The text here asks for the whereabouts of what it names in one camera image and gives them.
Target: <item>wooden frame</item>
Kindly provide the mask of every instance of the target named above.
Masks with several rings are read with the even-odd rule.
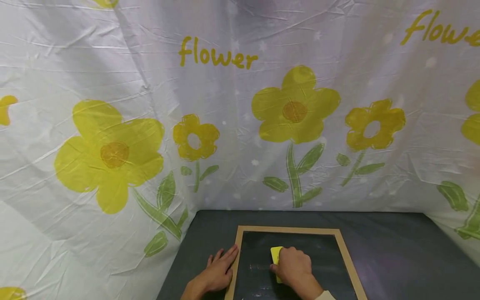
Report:
[[[235,259],[232,265],[233,269],[233,278],[230,283],[230,286],[227,289],[225,294],[225,300],[233,300],[233,293],[235,292],[235,284],[237,282],[237,270],[240,260],[240,251],[241,243],[243,239],[243,233],[245,231],[257,231],[257,232],[284,232],[284,233],[300,233],[300,234],[323,234],[323,235],[333,235],[335,236],[336,242],[342,254],[343,261],[347,267],[348,276],[353,285],[353,289],[357,294],[358,300],[368,300],[363,286],[361,285],[357,270],[353,265],[350,254],[348,253],[347,246],[343,240],[342,234],[339,229],[328,229],[328,228],[299,228],[299,227],[268,227],[268,226],[238,226],[237,237],[235,238],[235,244],[239,248],[239,255]]]

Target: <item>sleeve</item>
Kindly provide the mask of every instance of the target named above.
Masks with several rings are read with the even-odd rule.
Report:
[[[332,294],[326,290],[315,300],[335,300],[335,298],[333,298]]]

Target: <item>wrinkled fabric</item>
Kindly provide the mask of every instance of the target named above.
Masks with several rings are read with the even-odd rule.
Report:
[[[154,299],[200,209],[423,212],[480,264],[479,7],[1,2],[0,299]]]

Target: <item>hand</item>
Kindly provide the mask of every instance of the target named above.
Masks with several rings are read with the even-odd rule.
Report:
[[[220,249],[215,257],[210,255],[206,269],[187,284],[181,300],[197,300],[206,292],[228,287],[233,276],[230,265],[237,257],[239,250],[237,245],[233,245],[227,253],[220,257],[222,252],[223,249]]]
[[[312,275],[310,257],[295,247],[280,249],[278,265],[271,264],[270,270],[302,300],[314,300],[324,292]]]

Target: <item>gray table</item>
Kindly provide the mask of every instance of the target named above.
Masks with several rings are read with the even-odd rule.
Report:
[[[157,300],[180,299],[208,256],[235,242],[238,225],[340,229],[369,300],[480,299],[480,268],[423,214],[200,211]]]

